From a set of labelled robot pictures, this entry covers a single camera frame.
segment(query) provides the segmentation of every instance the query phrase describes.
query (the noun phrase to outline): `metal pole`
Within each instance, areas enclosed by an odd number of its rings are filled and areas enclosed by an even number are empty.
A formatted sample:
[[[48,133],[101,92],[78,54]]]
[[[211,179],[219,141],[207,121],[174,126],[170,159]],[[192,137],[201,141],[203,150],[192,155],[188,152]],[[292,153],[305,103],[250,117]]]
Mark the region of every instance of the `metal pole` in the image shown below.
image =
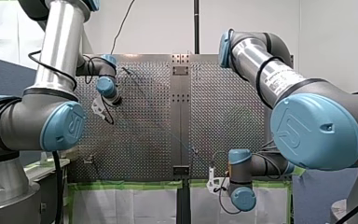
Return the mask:
[[[195,54],[200,54],[200,0],[194,0],[194,47]]]

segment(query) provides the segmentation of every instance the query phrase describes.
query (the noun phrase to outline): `white wall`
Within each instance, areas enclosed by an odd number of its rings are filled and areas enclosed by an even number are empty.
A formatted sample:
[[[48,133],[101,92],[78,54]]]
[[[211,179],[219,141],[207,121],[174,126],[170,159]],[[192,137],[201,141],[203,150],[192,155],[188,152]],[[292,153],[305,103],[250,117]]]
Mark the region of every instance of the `white wall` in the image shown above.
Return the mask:
[[[358,0],[301,0],[299,71],[358,91]]]
[[[0,1],[0,60],[36,68],[27,55],[41,49],[43,37],[17,1]]]
[[[86,23],[92,50],[106,53],[131,0],[102,1]],[[218,52],[229,28],[272,32],[298,55],[299,0],[201,0],[200,53]],[[194,52],[193,0],[135,1],[115,53]]]
[[[200,53],[217,53],[229,28],[270,32],[283,39],[297,67],[299,21],[299,0],[200,0]]]
[[[94,53],[110,52],[131,0],[103,0],[85,25]],[[135,1],[115,53],[187,53],[194,47],[192,0]]]

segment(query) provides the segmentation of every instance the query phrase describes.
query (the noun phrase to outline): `perforated metal panel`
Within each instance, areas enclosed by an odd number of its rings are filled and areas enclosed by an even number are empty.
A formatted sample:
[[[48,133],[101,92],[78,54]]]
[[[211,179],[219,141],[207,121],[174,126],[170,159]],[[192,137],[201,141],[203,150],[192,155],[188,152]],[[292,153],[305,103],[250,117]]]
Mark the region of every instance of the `perforated metal panel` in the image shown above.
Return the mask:
[[[89,85],[83,78],[79,80],[76,94],[88,120],[78,159],[70,166],[70,181],[172,179],[170,55],[117,56],[117,60],[117,84],[123,104],[110,109],[114,126],[90,108],[98,96],[96,78]]]
[[[190,55],[184,65],[190,66],[189,73],[177,76],[172,74],[177,66],[172,55],[117,56],[123,105],[111,109],[114,126],[92,113],[98,95],[95,79],[89,85],[79,79],[76,94],[88,120],[69,180],[173,180],[172,166],[189,163],[192,178],[206,178],[216,151],[260,149],[264,107],[255,90],[229,69],[221,69],[216,59]],[[128,76],[123,66],[134,75]],[[227,155],[216,158],[217,174],[222,175]]]
[[[264,142],[265,110],[255,89],[230,69],[222,69],[215,55],[191,58],[190,144],[192,177],[207,178],[208,164],[217,151],[248,148],[253,152]],[[215,160],[216,174],[227,169],[227,154]]]

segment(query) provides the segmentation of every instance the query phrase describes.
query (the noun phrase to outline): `silver cylinder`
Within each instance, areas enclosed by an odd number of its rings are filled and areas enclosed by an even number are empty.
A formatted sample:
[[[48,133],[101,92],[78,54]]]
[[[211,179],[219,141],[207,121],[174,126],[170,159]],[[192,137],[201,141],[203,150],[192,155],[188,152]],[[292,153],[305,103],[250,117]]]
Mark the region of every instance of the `silver cylinder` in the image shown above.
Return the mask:
[[[26,195],[29,189],[28,178],[19,158],[0,162],[0,206],[7,201]]]
[[[232,50],[233,62],[238,72],[255,86],[256,75],[263,62],[272,55],[260,39],[249,37],[243,39]],[[266,101],[274,106],[280,96],[291,86],[305,80],[299,73],[280,61],[268,63],[260,76],[260,90]]]
[[[40,62],[75,77],[83,23],[90,11],[82,1],[49,2],[50,12]],[[73,94],[75,83],[68,77],[39,65],[31,88],[53,89]]]

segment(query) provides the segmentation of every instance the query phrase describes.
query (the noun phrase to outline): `metal bracket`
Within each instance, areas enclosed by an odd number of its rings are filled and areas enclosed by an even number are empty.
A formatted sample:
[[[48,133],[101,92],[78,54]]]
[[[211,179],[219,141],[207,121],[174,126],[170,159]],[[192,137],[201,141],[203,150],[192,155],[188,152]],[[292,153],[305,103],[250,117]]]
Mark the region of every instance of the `metal bracket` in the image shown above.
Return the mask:
[[[189,175],[190,168],[188,165],[173,166],[173,175]]]
[[[188,76],[188,66],[174,66],[172,74],[174,76]]]

